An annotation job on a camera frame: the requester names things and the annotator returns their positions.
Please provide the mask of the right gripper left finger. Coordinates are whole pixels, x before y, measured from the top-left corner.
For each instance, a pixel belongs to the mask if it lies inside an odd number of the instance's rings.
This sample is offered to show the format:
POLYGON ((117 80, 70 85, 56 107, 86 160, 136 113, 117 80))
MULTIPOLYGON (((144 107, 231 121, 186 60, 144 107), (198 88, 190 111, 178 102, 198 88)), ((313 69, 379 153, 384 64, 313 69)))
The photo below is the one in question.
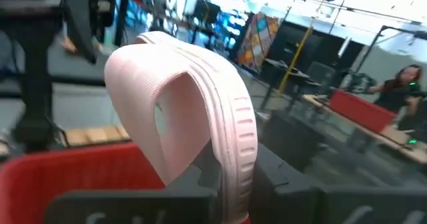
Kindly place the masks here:
POLYGON ((164 189, 71 191, 48 204, 46 224, 219 223, 221 167, 208 143, 164 189))

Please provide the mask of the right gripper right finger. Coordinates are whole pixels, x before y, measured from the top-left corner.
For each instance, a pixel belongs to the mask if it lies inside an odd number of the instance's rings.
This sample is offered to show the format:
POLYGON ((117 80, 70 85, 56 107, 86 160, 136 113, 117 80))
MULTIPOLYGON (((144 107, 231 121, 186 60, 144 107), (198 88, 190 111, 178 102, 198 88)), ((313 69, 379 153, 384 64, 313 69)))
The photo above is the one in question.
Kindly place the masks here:
POLYGON ((426 191, 324 186, 259 145, 250 221, 253 224, 425 224, 426 191))

